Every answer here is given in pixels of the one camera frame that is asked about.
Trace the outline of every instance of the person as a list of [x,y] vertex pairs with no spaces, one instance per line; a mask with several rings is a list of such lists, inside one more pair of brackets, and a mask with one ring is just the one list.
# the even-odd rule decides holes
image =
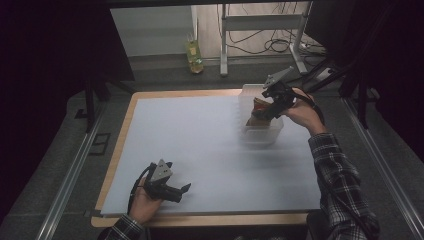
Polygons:
[[[300,89],[293,90],[313,99]],[[321,123],[315,110],[306,102],[297,99],[292,108],[281,114],[305,127],[311,135],[308,142],[321,191],[320,206],[330,229],[327,239],[367,239],[363,227],[336,198],[341,199],[359,216],[362,223],[378,236],[378,220],[370,211],[361,191],[358,171],[343,154],[336,137]],[[143,183],[144,179],[140,180],[140,186]],[[106,233],[105,239],[139,239],[144,234],[142,226],[155,215],[161,203],[162,200],[152,200],[142,187],[138,188],[129,215],[124,214]]]

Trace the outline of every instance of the clear plastic container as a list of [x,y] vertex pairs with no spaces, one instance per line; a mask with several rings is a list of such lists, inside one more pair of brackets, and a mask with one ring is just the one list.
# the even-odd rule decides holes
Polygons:
[[272,103],[272,99],[266,99],[262,96],[262,84],[245,84],[240,93],[239,108],[240,108],[240,139],[249,146],[266,147],[272,145],[278,138],[281,129],[283,128],[283,119],[272,119],[269,126],[246,126],[247,121],[251,117],[253,109],[253,99],[255,97]]

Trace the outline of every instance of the wooden table edge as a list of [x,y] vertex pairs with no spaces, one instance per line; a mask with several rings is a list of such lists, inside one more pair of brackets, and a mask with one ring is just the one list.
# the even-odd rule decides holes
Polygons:
[[[110,189],[115,171],[121,157],[128,129],[134,114],[135,106],[139,99],[150,98],[176,98],[176,97],[201,97],[201,96],[237,96],[241,89],[218,90],[186,90],[186,91],[161,91],[137,92],[131,97],[127,113],[122,123],[122,128],[112,154],[112,159],[103,181],[102,188],[96,203],[95,210],[103,207],[106,195]],[[176,227],[176,226],[229,226],[229,225],[275,225],[275,224],[306,224],[307,213],[297,214],[254,214],[254,215],[208,215],[208,216],[157,216],[149,222],[151,227]],[[118,218],[92,217],[94,227],[110,227]]]

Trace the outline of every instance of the plaid shirt sleeve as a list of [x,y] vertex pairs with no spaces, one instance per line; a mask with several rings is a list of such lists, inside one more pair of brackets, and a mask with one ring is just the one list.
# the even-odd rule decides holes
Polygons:
[[138,240],[143,233],[143,227],[128,215],[124,214],[115,225],[113,225],[106,240]]
[[331,187],[337,196],[358,215],[369,228],[379,233],[376,216],[369,210],[368,202],[360,188],[359,173],[339,147],[331,133],[318,134],[309,139],[315,170],[321,190],[321,209],[328,216],[331,229],[328,239],[367,239],[361,227],[348,211],[323,185]]

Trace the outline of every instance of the white tabletop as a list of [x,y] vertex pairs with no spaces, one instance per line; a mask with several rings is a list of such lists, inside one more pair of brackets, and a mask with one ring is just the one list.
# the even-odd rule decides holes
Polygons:
[[173,162],[168,181],[192,183],[180,203],[159,214],[304,212],[320,192],[306,129],[284,118],[277,141],[240,142],[237,96],[140,99],[101,213],[122,214],[134,181],[150,162]]

